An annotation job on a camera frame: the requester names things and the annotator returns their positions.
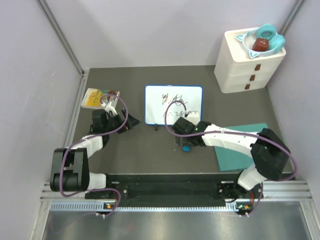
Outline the blue heart-shaped eraser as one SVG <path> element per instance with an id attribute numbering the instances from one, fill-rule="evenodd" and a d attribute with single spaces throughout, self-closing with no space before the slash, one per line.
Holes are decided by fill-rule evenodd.
<path id="1" fill-rule="evenodd" d="M 190 150 L 191 150 L 191 148 L 189 147 L 189 146 L 187 146 L 187 145 L 184 145 L 183 147 L 182 147 L 182 151 L 183 152 L 190 152 Z"/>

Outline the blue framed whiteboard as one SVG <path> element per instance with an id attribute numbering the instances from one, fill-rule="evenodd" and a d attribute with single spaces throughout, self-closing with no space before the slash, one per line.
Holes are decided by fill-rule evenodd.
<path id="1" fill-rule="evenodd" d="M 146 125 L 171 126 L 188 112 L 198 112 L 202 117 L 204 91 L 200 85 L 146 85 Z"/>

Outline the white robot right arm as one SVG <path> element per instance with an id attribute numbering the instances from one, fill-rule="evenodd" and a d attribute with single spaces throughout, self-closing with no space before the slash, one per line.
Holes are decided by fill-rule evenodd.
<path id="1" fill-rule="evenodd" d="M 239 198 L 245 198 L 265 180 L 279 181 L 289 159 L 290 150 L 269 128 L 260 132 L 243 132 L 206 121 L 194 124 L 180 117 L 171 129 L 175 135 L 185 137 L 193 147 L 220 147 L 253 159 L 253 164 L 240 173 L 233 185 L 233 192 Z"/>

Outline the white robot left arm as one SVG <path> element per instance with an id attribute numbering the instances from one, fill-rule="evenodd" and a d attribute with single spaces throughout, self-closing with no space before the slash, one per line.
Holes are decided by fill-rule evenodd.
<path id="1" fill-rule="evenodd" d="M 107 182 L 105 174 L 90 172 L 89 158 L 107 145 L 110 136 L 105 133 L 117 130 L 118 134 L 122 134 L 141 123 L 125 109 L 121 112 L 124 117 L 128 117 L 126 122 L 120 115 L 115 115 L 111 111 L 93 110 L 88 135 L 72 145 L 70 149 L 54 150 L 49 181 L 53 192 L 60 190 L 60 182 L 62 182 L 63 192 L 84 192 L 96 189 L 97 194 L 105 199 L 113 194 L 114 187 Z"/>

